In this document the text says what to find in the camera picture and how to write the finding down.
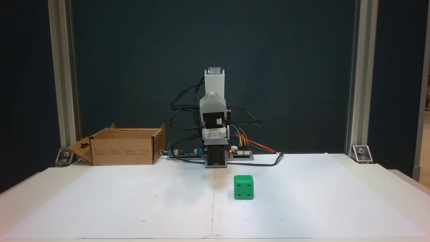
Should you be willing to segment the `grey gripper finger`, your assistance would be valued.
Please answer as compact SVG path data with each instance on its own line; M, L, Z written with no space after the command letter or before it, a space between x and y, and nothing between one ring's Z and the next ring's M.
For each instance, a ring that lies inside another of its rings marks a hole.
M226 127L222 128L204 128L203 129L203 139L209 140L209 139L223 139L226 138L229 139L227 136L229 136L229 132Z
M226 101L217 92L208 92L200 100L200 113L226 112Z

